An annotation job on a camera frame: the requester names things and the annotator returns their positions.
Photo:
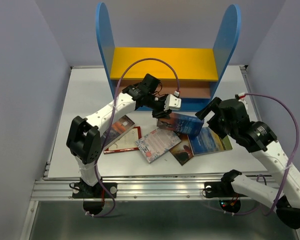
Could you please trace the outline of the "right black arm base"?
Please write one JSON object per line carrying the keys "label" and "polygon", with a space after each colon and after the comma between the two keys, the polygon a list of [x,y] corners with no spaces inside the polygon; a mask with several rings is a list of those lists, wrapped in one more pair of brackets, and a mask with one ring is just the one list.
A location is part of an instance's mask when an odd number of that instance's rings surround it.
{"label": "right black arm base", "polygon": [[202,196],[207,199],[221,198],[218,202],[224,212],[238,214],[241,209],[240,197],[243,195],[234,191],[232,183],[240,175],[242,175],[240,171],[233,169],[226,172],[220,181],[205,182],[201,191]]}

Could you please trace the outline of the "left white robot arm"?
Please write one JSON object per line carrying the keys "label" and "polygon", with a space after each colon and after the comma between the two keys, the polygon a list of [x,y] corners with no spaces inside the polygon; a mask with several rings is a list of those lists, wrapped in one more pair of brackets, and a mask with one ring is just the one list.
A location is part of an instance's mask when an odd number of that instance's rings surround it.
{"label": "left white robot arm", "polygon": [[141,82],[125,87],[100,110],[86,117],[76,116],[72,120],[66,146],[77,161],[80,181],[90,197],[101,193],[102,177],[96,171],[96,163],[104,149],[102,136],[108,134],[113,123],[140,107],[150,108],[153,118],[158,119],[168,116],[174,107],[181,106],[176,94],[156,96],[155,91],[160,83],[159,79],[146,74]]}

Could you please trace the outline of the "blue Animal Farm book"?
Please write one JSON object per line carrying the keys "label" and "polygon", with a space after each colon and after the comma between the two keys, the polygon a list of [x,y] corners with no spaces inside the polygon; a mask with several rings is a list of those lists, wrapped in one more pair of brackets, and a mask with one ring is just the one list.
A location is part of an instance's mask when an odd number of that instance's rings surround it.
{"label": "blue Animal Farm book", "polygon": [[229,137],[220,138],[209,127],[203,127],[197,136],[188,136],[194,156],[212,154],[233,149]]}

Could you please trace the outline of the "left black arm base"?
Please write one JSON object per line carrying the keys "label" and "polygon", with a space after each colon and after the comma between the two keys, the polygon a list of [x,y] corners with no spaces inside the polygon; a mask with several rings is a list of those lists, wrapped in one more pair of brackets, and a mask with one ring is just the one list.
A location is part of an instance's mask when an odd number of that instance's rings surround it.
{"label": "left black arm base", "polygon": [[80,182],[69,184],[72,190],[72,198],[83,200],[82,207],[86,215],[91,217],[103,215],[102,211],[106,206],[106,199],[117,197],[118,184],[116,182],[105,182],[103,184],[109,193],[99,183],[95,186],[89,186],[80,180]]}

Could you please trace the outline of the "blue Jane Eyre book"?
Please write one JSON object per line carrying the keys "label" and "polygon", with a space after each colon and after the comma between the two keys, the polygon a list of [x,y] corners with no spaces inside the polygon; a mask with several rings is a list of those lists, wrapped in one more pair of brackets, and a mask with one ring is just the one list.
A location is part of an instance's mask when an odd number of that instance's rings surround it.
{"label": "blue Jane Eyre book", "polygon": [[203,124],[204,121],[196,116],[172,112],[165,118],[159,118],[156,126],[160,129],[173,131],[178,134],[197,136],[200,133]]}

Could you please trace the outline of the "floral Little Women book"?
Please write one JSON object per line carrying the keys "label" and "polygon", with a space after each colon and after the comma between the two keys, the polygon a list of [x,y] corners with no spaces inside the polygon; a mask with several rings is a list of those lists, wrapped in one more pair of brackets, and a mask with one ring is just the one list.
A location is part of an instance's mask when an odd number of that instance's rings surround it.
{"label": "floral Little Women book", "polygon": [[138,139],[135,144],[151,164],[180,142],[181,139],[174,131],[157,128]]}

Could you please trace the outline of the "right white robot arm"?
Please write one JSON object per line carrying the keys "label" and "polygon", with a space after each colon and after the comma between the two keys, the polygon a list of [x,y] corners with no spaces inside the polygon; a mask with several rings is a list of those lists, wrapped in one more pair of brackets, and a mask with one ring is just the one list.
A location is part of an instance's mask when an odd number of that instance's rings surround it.
{"label": "right white robot arm", "polygon": [[287,156],[267,124],[250,120],[245,96],[243,93],[227,100],[215,97],[195,115],[203,120],[213,112],[207,121],[208,127],[219,137],[231,137],[245,148],[267,169],[279,188],[254,181],[233,169],[220,181],[205,182],[202,195],[208,199],[249,197],[276,213],[286,226],[297,230],[300,228],[300,172],[292,162],[295,153]]}

